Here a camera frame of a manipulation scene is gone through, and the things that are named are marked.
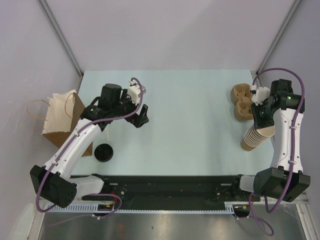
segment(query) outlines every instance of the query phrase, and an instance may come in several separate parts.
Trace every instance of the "stack of paper cups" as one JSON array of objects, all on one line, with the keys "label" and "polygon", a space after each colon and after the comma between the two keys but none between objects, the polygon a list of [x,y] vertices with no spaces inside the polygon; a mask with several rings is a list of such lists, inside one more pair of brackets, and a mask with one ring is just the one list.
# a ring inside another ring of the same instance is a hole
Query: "stack of paper cups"
[{"label": "stack of paper cups", "polygon": [[265,140],[272,137],[276,132],[275,126],[255,129],[252,125],[243,135],[241,147],[246,151],[251,151],[262,144]]}]

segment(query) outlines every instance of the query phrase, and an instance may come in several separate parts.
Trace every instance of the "metal pole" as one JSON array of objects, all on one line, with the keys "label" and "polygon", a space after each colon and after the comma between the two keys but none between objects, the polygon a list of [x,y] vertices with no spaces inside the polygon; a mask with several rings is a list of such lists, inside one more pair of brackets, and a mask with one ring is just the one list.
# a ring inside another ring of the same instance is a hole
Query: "metal pole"
[{"label": "metal pole", "polygon": [[265,69],[267,63],[269,62],[272,54],[274,53],[277,45],[279,44],[281,38],[283,37],[285,31],[287,30],[290,22],[294,18],[295,13],[297,12],[297,10],[298,10],[298,8],[299,8],[299,6],[301,5],[302,2],[303,2],[303,0],[295,0],[292,3],[288,13],[286,14],[286,16],[285,16],[285,18],[284,18],[284,20],[283,20],[283,22],[282,22],[282,24],[281,24],[281,26],[280,26],[280,28],[278,30],[278,32],[275,35],[275,37],[274,37],[274,39],[273,39],[268,51],[266,52],[262,62],[260,63],[259,68],[256,70],[257,73],[260,73],[261,71],[263,71]]},{"label": "metal pole", "polygon": [[44,15],[46,16],[49,24],[51,25],[56,37],[58,38],[59,42],[61,43],[63,49],[65,50],[66,54],[68,55],[68,57],[71,60],[71,63],[75,69],[75,71],[78,73],[80,79],[82,79],[84,73],[81,71],[80,66],[77,62],[77,59],[74,55],[74,53],[72,52],[63,32],[61,31],[48,3],[46,0],[37,0]]}]

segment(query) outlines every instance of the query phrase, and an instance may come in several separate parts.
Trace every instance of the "paper bag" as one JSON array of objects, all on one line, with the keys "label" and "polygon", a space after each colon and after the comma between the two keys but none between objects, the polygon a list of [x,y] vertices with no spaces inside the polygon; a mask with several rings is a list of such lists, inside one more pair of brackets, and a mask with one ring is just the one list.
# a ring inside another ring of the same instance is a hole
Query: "paper bag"
[{"label": "paper bag", "polygon": [[[71,90],[65,94],[54,93],[53,98],[49,98],[49,102],[40,101],[47,103],[49,106],[45,118],[31,114],[28,108],[27,112],[35,118],[44,120],[42,135],[60,148],[76,128],[85,105],[76,90]],[[91,143],[82,156],[91,156],[92,151],[93,144]]]}]

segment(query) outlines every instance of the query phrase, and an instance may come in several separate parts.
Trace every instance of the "bag handle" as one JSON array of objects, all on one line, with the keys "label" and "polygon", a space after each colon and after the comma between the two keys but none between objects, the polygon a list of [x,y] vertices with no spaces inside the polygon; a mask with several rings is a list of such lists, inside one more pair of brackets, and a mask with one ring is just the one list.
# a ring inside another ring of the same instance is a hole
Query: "bag handle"
[{"label": "bag handle", "polygon": [[72,98],[73,104],[76,104],[76,102],[75,102],[75,95],[74,95],[74,92],[72,92],[72,93],[69,94],[69,96],[68,96],[68,97],[66,98],[66,100],[65,100],[65,103],[64,103],[64,111],[65,111],[65,114],[66,114],[69,118],[72,119],[72,116],[70,116],[70,115],[67,113],[67,102],[68,102],[68,99],[69,99],[69,97],[70,97],[71,95],[73,95],[73,98]]},{"label": "bag handle", "polygon": [[46,118],[44,118],[44,117],[42,117],[42,116],[34,115],[34,114],[32,114],[32,113],[29,112],[29,106],[30,106],[30,104],[35,103],[35,102],[40,102],[40,101],[48,104],[48,106],[50,107],[50,104],[49,104],[47,101],[43,100],[43,99],[33,100],[33,101],[29,102],[29,104],[26,106],[26,112],[27,112],[31,117],[34,117],[34,118],[36,118],[36,119],[40,119],[40,120],[43,120],[43,121],[47,121]]}]

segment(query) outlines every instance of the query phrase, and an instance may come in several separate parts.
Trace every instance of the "table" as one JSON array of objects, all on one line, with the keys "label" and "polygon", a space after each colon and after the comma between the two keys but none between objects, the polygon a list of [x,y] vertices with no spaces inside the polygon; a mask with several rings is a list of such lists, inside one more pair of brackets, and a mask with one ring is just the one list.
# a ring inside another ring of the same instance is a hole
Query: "table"
[{"label": "table", "polygon": [[135,128],[114,121],[93,142],[112,146],[110,161],[82,157],[73,175],[221,176],[255,175],[269,168],[270,140],[253,151],[240,147],[252,121],[235,119],[230,92],[252,83],[248,69],[86,71],[79,89],[84,105],[101,94],[104,84],[129,87],[136,77],[146,88],[149,123]]}]

